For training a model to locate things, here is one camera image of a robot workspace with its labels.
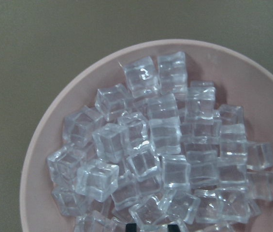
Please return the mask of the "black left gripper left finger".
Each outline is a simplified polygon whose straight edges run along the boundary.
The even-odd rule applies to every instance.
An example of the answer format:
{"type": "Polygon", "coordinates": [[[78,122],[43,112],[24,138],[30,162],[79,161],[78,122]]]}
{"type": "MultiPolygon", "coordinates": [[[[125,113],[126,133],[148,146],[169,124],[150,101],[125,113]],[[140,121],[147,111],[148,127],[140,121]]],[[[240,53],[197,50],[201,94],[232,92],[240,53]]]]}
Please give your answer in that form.
{"type": "Polygon", "coordinates": [[[137,232],[136,223],[128,223],[125,227],[125,232],[137,232]]]}

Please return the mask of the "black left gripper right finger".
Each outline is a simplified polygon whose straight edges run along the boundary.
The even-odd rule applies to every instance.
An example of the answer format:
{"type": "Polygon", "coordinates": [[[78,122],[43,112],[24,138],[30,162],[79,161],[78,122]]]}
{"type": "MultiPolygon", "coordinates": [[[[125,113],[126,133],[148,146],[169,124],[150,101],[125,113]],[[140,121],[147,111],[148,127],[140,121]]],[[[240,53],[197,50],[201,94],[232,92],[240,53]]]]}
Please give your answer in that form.
{"type": "Polygon", "coordinates": [[[179,232],[179,226],[177,224],[168,225],[168,232],[179,232]]]}

